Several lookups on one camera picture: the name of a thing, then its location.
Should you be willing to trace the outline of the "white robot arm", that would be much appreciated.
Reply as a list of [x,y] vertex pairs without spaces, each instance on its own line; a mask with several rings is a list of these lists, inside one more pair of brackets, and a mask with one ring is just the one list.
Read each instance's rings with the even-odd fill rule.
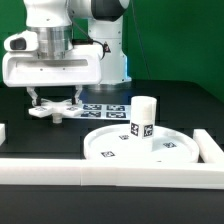
[[26,30],[4,41],[3,81],[34,92],[44,86],[99,89],[128,83],[122,51],[123,14],[130,0],[23,0]]

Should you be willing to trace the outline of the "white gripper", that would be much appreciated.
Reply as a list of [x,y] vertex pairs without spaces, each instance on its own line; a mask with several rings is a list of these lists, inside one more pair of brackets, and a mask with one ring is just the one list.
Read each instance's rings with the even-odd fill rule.
[[63,59],[39,59],[34,52],[6,53],[3,57],[3,81],[9,87],[27,87],[34,107],[41,98],[34,87],[72,86],[73,105],[80,102],[82,85],[102,80],[99,45],[77,45]]

